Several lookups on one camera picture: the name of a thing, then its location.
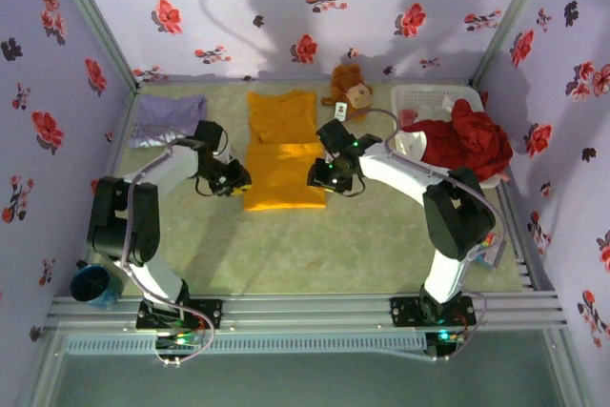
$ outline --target small white tag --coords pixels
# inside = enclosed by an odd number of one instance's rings
[[[347,104],[345,102],[336,102],[335,103],[335,118],[339,121],[345,121],[347,116]]]

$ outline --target red garment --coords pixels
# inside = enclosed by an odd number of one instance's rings
[[[459,99],[451,111],[451,122],[423,120],[402,128],[405,132],[425,132],[427,145],[422,162],[456,169],[466,166],[478,181],[501,173],[513,157],[513,149],[502,128],[485,112],[473,112]]]

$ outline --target brown teddy bear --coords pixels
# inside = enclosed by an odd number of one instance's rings
[[[333,70],[331,78],[331,96],[322,97],[322,105],[334,105],[336,102],[347,104],[347,117],[354,112],[371,107],[373,88],[364,84],[358,64],[348,66],[340,64]]]

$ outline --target black mounting plate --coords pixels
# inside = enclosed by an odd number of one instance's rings
[[[392,297],[390,299],[390,315],[392,323],[397,328],[424,328],[424,327],[462,327],[464,323],[461,316],[466,320],[468,326],[477,324],[477,316],[473,306],[473,299],[461,295],[447,313],[436,322],[427,320],[421,311],[419,297]]]
[[[184,314],[184,320],[180,320],[179,315],[169,315],[166,312],[163,314],[155,311],[151,303],[143,300],[140,302],[140,308],[135,321],[135,329],[142,330],[157,330],[157,331],[180,331],[184,329],[194,330],[200,325],[199,319],[191,314]],[[220,299],[193,299],[189,300],[188,306],[205,314],[213,323],[215,329],[220,328],[220,320],[222,318],[222,300]]]

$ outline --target glass panel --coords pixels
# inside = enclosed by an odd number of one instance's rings
[[[482,333],[451,363],[398,356],[66,356],[53,405],[561,405],[541,332]]]

